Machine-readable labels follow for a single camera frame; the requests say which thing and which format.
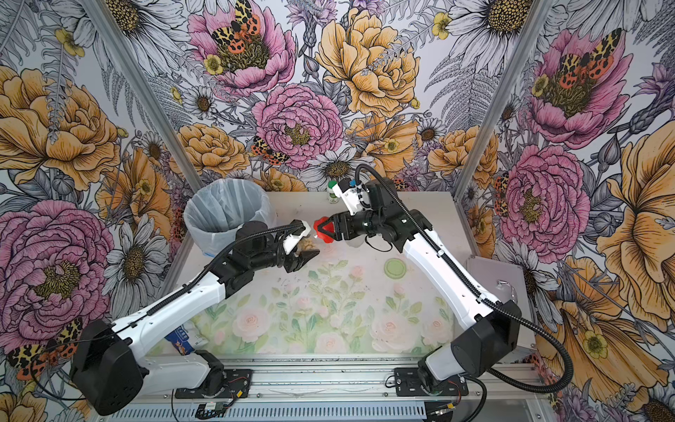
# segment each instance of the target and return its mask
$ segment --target red object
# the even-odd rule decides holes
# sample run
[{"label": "red object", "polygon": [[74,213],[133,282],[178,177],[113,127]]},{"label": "red object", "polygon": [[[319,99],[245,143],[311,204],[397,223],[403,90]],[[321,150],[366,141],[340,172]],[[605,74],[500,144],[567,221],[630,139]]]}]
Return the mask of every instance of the red object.
[{"label": "red object", "polygon": [[[315,221],[314,222],[314,231],[317,233],[317,236],[319,237],[319,239],[323,240],[326,243],[333,243],[333,241],[335,239],[333,239],[330,236],[326,236],[325,234],[323,234],[319,231],[319,224],[323,223],[326,220],[328,220],[328,217],[321,217],[320,219]],[[326,226],[323,226],[323,229],[326,232],[335,233],[335,226],[333,225],[332,222],[330,224],[327,224]]]}]

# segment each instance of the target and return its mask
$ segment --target green lid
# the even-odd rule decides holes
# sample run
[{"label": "green lid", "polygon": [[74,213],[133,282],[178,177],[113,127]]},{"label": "green lid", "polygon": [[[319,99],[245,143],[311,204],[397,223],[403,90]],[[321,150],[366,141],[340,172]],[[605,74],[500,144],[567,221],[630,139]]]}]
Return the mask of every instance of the green lid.
[{"label": "green lid", "polygon": [[406,263],[399,258],[391,258],[384,263],[384,274],[394,280],[403,278],[403,276],[406,275],[406,270]]}]

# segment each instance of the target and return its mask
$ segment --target black bracket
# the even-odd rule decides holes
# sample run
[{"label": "black bracket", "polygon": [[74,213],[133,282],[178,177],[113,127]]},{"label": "black bracket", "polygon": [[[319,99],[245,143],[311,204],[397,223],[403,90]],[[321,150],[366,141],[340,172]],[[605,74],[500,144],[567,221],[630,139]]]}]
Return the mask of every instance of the black bracket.
[{"label": "black bracket", "polygon": [[422,381],[417,374],[417,368],[394,368],[394,382],[396,383],[396,396],[415,397],[415,396],[462,396],[468,395],[468,386],[463,377],[453,375],[446,381],[438,384],[436,391],[429,394],[422,388]]}]

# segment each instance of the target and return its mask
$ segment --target purple flower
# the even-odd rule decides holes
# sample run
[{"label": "purple flower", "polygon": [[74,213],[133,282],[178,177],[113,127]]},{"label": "purple flower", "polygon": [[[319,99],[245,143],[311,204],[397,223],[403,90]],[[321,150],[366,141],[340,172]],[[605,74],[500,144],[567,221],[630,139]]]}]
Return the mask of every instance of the purple flower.
[{"label": "purple flower", "polygon": [[279,83],[288,82],[295,71],[296,44],[291,31],[284,32],[277,24],[269,7],[261,11],[250,1],[253,14],[259,17],[259,34],[244,41],[244,51],[231,53],[212,38],[214,31],[230,27],[234,21],[235,8],[228,13],[218,7],[211,14],[190,15],[188,32],[196,49],[195,60],[205,63],[205,75],[216,79],[223,92],[215,94],[225,98],[227,94],[248,97],[251,93],[271,90]]},{"label": "purple flower", "polygon": [[622,57],[626,47],[625,34],[619,34],[616,50],[610,56],[610,66],[597,79],[578,77],[563,88],[560,81],[561,57],[575,54],[582,57],[592,51],[601,39],[591,35],[579,38],[577,33],[564,30],[551,44],[535,70],[532,96],[524,107],[526,126],[541,133],[552,143],[564,142],[571,149],[588,145],[621,114],[628,95],[620,95],[632,55]]},{"label": "purple flower", "polygon": [[101,290],[113,236],[70,202],[42,201],[0,217],[0,346],[44,344],[77,317],[108,308]]},{"label": "purple flower", "polygon": [[342,120],[330,98],[290,84],[275,88],[265,101],[253,106],[257,134],[274,151],[290,158],[289,167],[304,169],[307,160],[342,142]]},{"label": "purple flower", "polygon": [[589,406],[588,400],[581,397],[578,388],[573,388],[569,394],[563,395],[562,400],[567,422],[595,421],[595,410]]},{"label": "purple flower", "polygon": [[381,15],[384,13],[385,0],[354,0],[353,7],[359,11],[367,10],[372,14]]},{"label": "purple flower", "polygon": [[335,20],[335,0],[288,0],[288,22],[293,25],[315,20],[321,26]]},{"label": "purple flower", "polygon": [[559,145],[542,150],[529,145],[508,176],[504,238],[525,243],[541,262],[564,258],[586,228],[591,210],[576,157]]}]

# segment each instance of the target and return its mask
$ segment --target trash bag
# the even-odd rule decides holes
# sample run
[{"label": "trash bag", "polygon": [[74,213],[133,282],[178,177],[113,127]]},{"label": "trash bag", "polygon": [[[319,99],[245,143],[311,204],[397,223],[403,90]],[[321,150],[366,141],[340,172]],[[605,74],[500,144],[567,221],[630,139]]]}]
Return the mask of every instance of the trash bag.
[{"label": "trash bag", "polygon": [[206,255],[214,257],[234,241],[247,221],[275,227],[277,213],[258,185],[243,179],[218,179],[197,191],[183,213],[185,226]]}]

